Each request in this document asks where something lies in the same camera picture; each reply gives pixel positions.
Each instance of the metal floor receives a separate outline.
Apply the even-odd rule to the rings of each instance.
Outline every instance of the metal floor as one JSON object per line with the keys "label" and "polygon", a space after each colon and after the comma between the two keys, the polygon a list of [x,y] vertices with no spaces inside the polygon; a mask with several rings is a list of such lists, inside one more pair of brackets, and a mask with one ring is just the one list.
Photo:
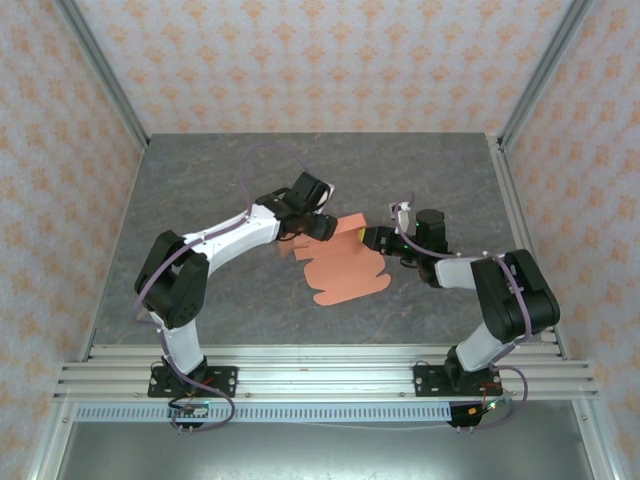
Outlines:
{"label": "metal floor", "polygon": [[[303,151],[312,173],[333,183],[326,213],[364,212],[389,225],[387,205],[416,194],[416,209],[445,212],[452,249],[515,247],[489,148],[482,134],[341,133],[154,135],[129,205],[98,314],[94,344],[156,344],[130,319],[133,284],[155,238],[215,225],[244,208],[237,170],[258,142]],[[253,196],[291,185],[295,160],[275,148],[252,163]],[[332,307],[316,305],[303,262],[280,258],[275,244],[224,265],[209,280],[198,317],[202,344],[305,345],[457,343],[481,321],[475,292],[435,290],[415,270],[388,259],[385,291]]]}
{"label": "metal floor", "polygon": [[78,423],[58,478],[588,480],[593,476],[571,403],[531,402],[502,428],[459,435],[436,423],[236,423],[195,435],[177,435],[166,423]]}

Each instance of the orange cloth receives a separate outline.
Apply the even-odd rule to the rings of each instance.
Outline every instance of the orange cloth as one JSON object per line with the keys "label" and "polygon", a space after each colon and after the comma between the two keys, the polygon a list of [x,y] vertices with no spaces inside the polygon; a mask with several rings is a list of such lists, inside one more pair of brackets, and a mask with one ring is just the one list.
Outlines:
{"label": "orange cloth", "polygon": [[384,257],[362,244],[360,229],[367,222],[362,213],[338,219],[331,240],[320,242],[300,236],[291,242],[280,242],[284,256],[291,251],[297,260],[311,260],[304,266],[304,275],[311,288],[322,290],[313,300],[323,306],[353,300],[377,293],[389,286],[391,275],[384,270]]}

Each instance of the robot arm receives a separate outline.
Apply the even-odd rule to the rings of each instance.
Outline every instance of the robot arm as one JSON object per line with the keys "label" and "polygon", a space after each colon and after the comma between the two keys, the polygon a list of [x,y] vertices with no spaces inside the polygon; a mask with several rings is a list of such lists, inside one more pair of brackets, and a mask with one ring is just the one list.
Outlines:
{"label": "robot arm", "polygon": [[[403,228],[408,224],[409,208],[407,204],[400,207],[399,220]],[[442,212],[419,211],[416,233],[409,238],[423,249],[451,254]],[[483,323],[449,351],[444,365],[450,386],[456,393],[464,394],[474,389],[477,392],[477,382],[482,374],[525,339],[523,312],[504,272],[493,259],[429,256],[407,244],[392,227],[369,227],[361,232],[361,239],[372,250],[400,257],[404,266],[417,268],[420,278],[434,288],[476,290]],[[531,334],[557,324],[560,319],[558,302],[531,254],[527,250],[514,250],[500,257],[520,289],[531,320]]]}
{"label": "robot arm", "polygon": [[206,358],[196,331],[196,315],[204,304],[207,279],[220,266],[258,245],[288,235],[306,234],[329,240],[337,219],[322,214],[333,193],[333,186],[303,173],[292,188],[282,188],[258,198],[245,211],[221,224],[180,237],[172,231],[161,234],[154,243],[135,283],[140,293],[151,275],[181,247],[212,232],[240,224],[222,235],[190,248],[165,270],[153,284],[144,306],[161,328],[164,342],[176,367],[193,380],[202,382]]}

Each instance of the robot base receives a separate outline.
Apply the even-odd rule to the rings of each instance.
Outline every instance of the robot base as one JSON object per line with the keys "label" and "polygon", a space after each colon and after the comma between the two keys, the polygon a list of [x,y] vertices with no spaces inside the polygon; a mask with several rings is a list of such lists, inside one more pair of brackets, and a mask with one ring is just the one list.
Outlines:
{"label": "robot base", "polygon": [[[217,388],[230,397],[236,395],[236,385],[238,383],[237,367],[210,367],[207,366],[204,372],[204,382],[212,388]],[[159,365],[151,369],[151,379],[149,380],[149,390],[147,395],[151,398],[181,398],[186,397],[190,392],[188,386],[180,381],[171,370],[171,367]],[[212,397],[212,393],[199,390],[196,397]]]}
{"label": "robot base", "polygon": [[416,397],[481,397],[485,394],[485,388],[487,396],[498,397],[502,395],[502,388],[494,386],[494,377],[497,375],[488,368],[473,373],[465,372],[458,388],[454,389],[444,366],[416,365],[413,367],[413,385]]}

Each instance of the wallpaper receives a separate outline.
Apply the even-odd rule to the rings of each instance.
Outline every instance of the wallpaper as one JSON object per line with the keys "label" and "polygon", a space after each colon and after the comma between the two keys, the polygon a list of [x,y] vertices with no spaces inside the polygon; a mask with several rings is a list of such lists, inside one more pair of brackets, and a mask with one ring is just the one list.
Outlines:
{"label": "wallpaper", "polygon": [[80,0],[149,133],[501,133],[570,0]]}
{"label": "wallpaper", "polygon": [[0,476],[21,480],[139,153],[53,1],[0,4],[0,70]]}
{"label": "wallpaper", "polygon": [[640,472],[640,9],[594,6],[510,153],[574,356]]}

